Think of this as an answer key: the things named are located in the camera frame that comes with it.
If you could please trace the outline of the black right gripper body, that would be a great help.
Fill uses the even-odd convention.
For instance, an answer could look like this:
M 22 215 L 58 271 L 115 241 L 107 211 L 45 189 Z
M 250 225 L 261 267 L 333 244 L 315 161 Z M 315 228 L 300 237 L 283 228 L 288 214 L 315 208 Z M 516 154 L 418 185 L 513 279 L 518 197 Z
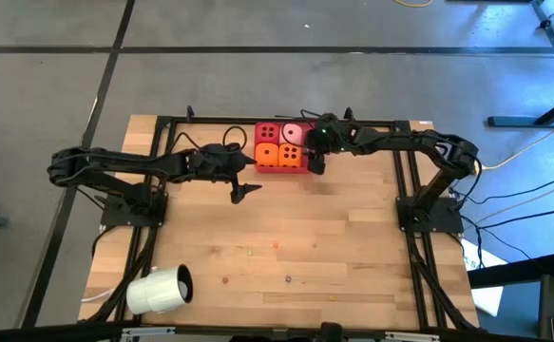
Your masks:
M 307 131 L 304 147 L 307 150 L 307 169 L 310 173 L 323 175 L 325 156 L 346 150 L 343 134 L 345 125 L 333 113 L 325 113 L 317 118 L 315 126 Z

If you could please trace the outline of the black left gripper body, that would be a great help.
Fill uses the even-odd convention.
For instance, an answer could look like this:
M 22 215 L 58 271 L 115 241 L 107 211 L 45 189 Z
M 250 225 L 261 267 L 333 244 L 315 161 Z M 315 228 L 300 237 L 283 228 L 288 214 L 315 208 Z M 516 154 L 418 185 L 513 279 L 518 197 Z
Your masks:
M 230 183 L 231 202 L 238 204 L 244 199 L 246 188 L 244 184 L 239 183 L 238 172 L 245 168 L 246 156 L 241 152 L 238 143 L 210 143 L 199 148 L 182 150 L 181 156 L 185 161 L 181 181 Z

